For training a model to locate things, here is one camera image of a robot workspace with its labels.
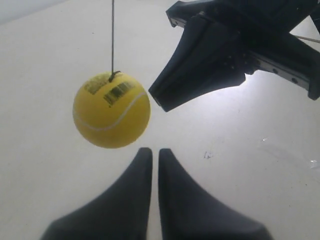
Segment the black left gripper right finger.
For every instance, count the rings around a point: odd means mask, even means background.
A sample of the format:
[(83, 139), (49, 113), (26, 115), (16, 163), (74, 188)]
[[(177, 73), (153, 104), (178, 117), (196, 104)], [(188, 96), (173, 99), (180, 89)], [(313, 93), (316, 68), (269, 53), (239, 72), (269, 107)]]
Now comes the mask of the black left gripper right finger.
[(271, 240), (260, 222), (204, 190), (169, 148), (158, 156), (158, 203), (164, 240)]

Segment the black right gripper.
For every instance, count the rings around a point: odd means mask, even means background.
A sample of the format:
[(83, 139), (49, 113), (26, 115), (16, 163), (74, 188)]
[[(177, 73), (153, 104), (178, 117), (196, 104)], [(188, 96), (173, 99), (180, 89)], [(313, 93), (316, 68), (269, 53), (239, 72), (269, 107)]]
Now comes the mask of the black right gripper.
[(178, 1), (166, 14), (183, 33), (149, 88), (165, 112), (212, 91), (241, 85), (255, 71), (281, 75), (320, 96), (320, 54), (291, 34), (317, 0)]

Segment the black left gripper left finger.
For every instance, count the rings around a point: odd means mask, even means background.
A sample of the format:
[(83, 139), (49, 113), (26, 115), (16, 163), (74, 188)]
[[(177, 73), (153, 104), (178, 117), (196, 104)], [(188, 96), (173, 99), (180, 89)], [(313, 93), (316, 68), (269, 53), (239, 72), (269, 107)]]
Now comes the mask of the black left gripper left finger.
[(100, 196), (53, 221), (43, 240), (145, 240), (152, 192), (153, 153), (142, 147)]

